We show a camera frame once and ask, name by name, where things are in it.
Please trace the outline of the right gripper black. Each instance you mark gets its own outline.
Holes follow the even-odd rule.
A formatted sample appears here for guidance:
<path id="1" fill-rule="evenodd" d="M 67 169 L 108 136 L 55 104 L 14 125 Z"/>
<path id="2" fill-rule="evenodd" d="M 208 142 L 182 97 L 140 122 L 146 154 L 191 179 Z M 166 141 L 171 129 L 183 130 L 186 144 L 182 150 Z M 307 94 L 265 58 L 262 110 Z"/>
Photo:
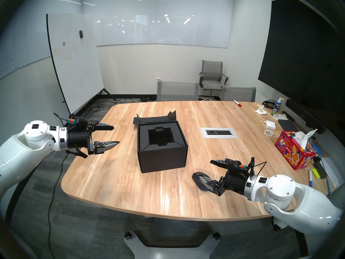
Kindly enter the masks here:
<path id="1" fill-rule="evenodd" d="M 249 178 L 249 172 L 244 170 L 239 170 L 238 172 L 229 170 L 229 163 L 231 162 L 231 159 L 211 160 L 211 164 L 227 169 L 228 171 L 226 172 L 225 177 L 222 176 L 219 181 L 211 180 L 208 177 L 199 177 L 199 189 L 201 191 L 215 192 L 217 196 L 221 196 L 225 191 L 229 190 L 244 196 L 244 190 Z"/>

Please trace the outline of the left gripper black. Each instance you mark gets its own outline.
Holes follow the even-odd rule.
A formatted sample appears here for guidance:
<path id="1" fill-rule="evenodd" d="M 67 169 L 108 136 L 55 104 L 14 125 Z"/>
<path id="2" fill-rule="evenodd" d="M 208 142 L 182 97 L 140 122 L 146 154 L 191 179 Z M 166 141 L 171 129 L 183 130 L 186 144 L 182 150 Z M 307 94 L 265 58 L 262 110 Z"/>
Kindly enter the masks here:
<path id="1" fill-rule="evenodd" d="M 87 148 L 88 155 L 98 155 L 103 154 L 105 151 L 111 150 L 119 141 L 105 141 L 105 142 L 94 142 L 91 143 L 91 124 L 81 123 L 81 124 L 69 124 L 67 126 L 67 153 L 73 155 L 86 155 L 80 148 Z M 93 123 L 93 131 L 112 131 L 114 127 L 112 125 L 96 122 Z"/>

